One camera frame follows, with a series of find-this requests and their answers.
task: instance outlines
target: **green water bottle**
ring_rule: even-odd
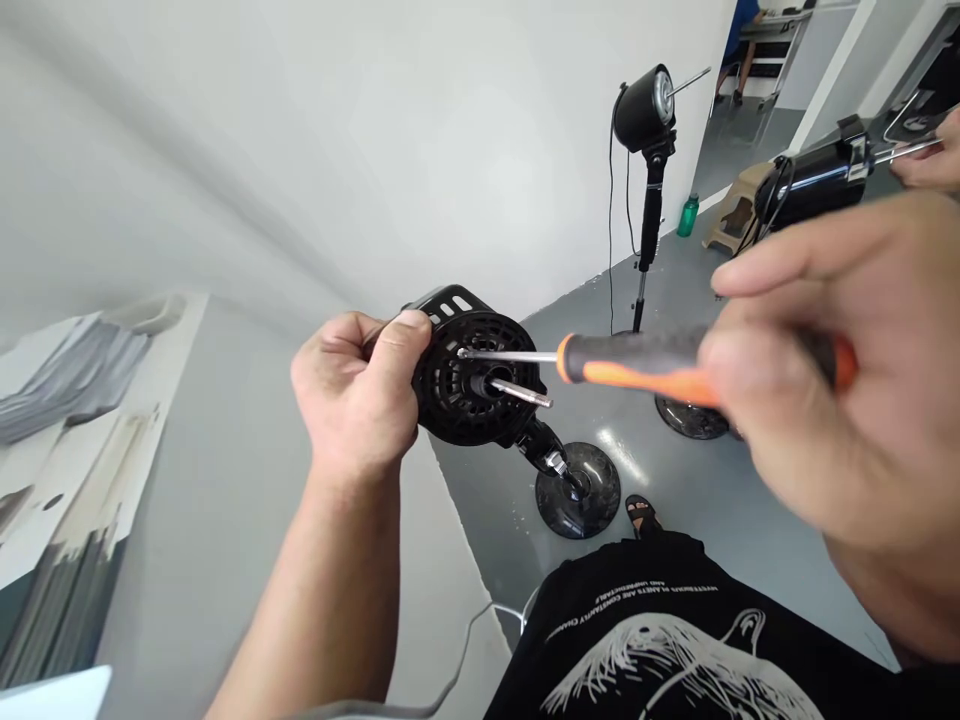
[[[690,237],[693,232],[693,223],[697,221],[697,212],[700,210],[700,196],[697,193],[691,193],[690,198],[683,204],[683,213],[680,215],[680,227],[677,228],[677,235],[680,237]]]

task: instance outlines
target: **person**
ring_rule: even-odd
[[[908,188],[960,193],[960,107],[944,118],[936,135],[941,144],[899,157],[890,169]]]
[[[951,126],[943,132],[954,137]],[[910,177],[960,188],[957,153],[951,140]],[[826,215],[716,271],[713,286],[730,300],[699,353],[763,482],[823,534],[890,638],[899,673],[731,578],[702,543],[631,496],[636,538],[546,578],[486,717],[954,715],[958,277],[960,205],[945,195],[908,192]],[[798,325],[852,343],[859,374],[843,396],[800,350]],[[412,310],[386,325],[350,313],[294,359],[312,469],[208,718],[385,697],[397,640],[398,479],[430,327]],[[367,362],[362,348],[381,330]]]
[[[723,100],[720,88],[723,87],[724,80],[730,75],[734,65],[740,65],[740,79],[737,89],[733,91],[733,103],[737,107],[743,105],[743,91],[747,87],[750,68],[753,67],[757,44],[740,42],[740,32],[747,25],[760,22],[764,15],[766,15],[766,10],[760,9],[757,0],[737,0],[737,7],[733,11],[733,23],[730,25],[730,34],[727,36],[727,45],[723,51],[723,60],[720,63],[716,102]]]

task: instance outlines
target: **black fan grille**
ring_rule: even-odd
[[[482,445],[512,444],[520,427],[536,411],[522,400],[502,395],[484,397],[471,378],[487,373],[491,364],[461,360],[461,347],[474,350],[535,350],[533,340],[518,323],[492,312],[471,312],[451,318],[433,331],[430,346],[417,367],[414,389],[420,403],[420,424],[445,442]],[[538,392],[540,368],[532,363],[500,363],[510,381]]]

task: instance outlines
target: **screwdriver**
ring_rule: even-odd
[[[567,335],[554,352],[495,352],[460,348],[462,360],[553,363],[566,383],[592,383],[648,390],[700,407],[718,400],[706,375],[697,368],[697,350],[707,328],[668,334],[623,334],[604,337]],[[843,393],[857,375],[857,358],[849,340],[813,330],[797,330],[824,379]]]

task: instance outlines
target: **sandal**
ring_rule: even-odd
[[[650,501],[642,495],[629,496],[624,502],[624,507],[627,509],[627,517],[633,524],[633,534],[637,540],[663,530],[660,518],[657,517],[657,511],[653,509]],[[640,520],[639,528],[636,525],[637,520]]]

